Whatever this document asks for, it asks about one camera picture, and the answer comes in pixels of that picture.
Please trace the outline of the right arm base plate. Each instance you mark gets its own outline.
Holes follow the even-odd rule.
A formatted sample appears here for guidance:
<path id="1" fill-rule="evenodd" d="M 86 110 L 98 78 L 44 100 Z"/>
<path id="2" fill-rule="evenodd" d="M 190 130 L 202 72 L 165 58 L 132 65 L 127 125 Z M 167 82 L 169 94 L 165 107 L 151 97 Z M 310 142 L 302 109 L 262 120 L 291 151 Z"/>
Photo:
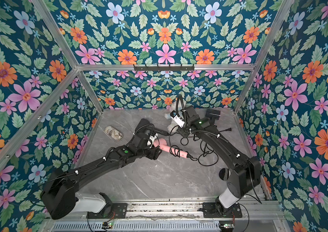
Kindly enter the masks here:
<path id="1" fill-rule="evenodd" d="M 203 213 L 204 218 L 242 218 L 239 204 L 223 208 L 220 203 L 203 203 L 199 211 Z"/>

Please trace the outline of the pink hair dryer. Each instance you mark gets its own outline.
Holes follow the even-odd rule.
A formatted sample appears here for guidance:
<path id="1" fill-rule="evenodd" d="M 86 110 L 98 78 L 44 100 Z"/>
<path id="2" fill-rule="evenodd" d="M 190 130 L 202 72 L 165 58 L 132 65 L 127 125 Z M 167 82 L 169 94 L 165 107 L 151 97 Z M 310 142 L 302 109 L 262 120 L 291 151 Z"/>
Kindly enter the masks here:
<path id="1" fill-rule="evenodd" d="M 155 148 L 159 148 L 160 150 L 167 152 L 175 157 L 181 158 L 190 158 L 190 154 L 186 151 L 179 149 L 177 146 L 169 146 L 167 141 L 164 138 L 155 139 L 153 142 Z"/>

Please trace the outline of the dark grey round hair dryer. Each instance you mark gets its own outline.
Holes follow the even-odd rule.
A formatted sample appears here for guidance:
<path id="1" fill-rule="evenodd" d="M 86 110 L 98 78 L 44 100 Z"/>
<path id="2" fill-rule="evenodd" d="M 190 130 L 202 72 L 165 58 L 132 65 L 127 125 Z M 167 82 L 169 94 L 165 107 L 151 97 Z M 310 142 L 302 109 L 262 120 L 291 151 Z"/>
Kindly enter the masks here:
<path id="1" fill-rule="evenodd" d="M 149 135 L 150 136 L 155 136 L 157 134 L 162 135 L 162 136 L 169 136 L 170 135 L 170 133 L 166 130 L 157 129 L 157 128 L 149 129 Z"/>

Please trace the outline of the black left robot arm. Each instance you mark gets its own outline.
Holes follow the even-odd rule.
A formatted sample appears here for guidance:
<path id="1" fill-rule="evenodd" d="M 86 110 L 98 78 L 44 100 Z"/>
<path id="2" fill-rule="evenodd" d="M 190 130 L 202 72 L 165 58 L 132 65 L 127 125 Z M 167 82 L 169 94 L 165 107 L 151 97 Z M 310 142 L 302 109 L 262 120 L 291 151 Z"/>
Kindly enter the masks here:
<path id="1" fill-rule="evenodd" d="M 148 120 L 141 119 L 126 145 L 110 148 L 102 158 L 70 171 L 55 169 L 41 193 L 41 200 L 51 218 L 58 220 L 75 212 L 87 212 L 103 218 L 112 216 L 113 203 L 106 194 L 80 194 L 79 191 L 90 182 L 137 159 L 157 159 L 161 150 L 154 141 L 159 134 L 169 135 Z"/>

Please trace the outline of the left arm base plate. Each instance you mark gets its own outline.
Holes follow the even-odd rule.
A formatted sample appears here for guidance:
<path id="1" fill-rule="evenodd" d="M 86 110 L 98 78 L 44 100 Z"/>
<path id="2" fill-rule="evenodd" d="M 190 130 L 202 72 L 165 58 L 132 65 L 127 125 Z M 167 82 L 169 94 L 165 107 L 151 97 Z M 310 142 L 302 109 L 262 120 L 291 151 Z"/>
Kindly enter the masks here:
<path id="1" fill-rule="evenodd" d="M 107 204 L 100 212 L 88 212 L 88 219 L 123 219 L 127 213 L 127 203 Z"/>

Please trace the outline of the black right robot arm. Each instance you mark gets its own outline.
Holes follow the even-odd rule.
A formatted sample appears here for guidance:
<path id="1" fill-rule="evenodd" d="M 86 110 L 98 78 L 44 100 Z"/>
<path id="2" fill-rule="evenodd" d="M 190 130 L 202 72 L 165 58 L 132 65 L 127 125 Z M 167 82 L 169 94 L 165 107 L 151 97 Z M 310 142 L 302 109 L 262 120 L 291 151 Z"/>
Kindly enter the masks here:
<path id="1" fill-rule="evenodd" d="M 219 213 L 227 212 L 244 195 L 261 183 L 261 166 L 256 157 L 248 157 L 232 145 L 218 130 L 215 121 L 220 111 L 208 109 L 201 118 L 193 106 L 181 111 L 184 125 L 177 131 L 184 138 L 194 135 L 205 142 L 227 166 L 227 188 L 216 198 Z"/>

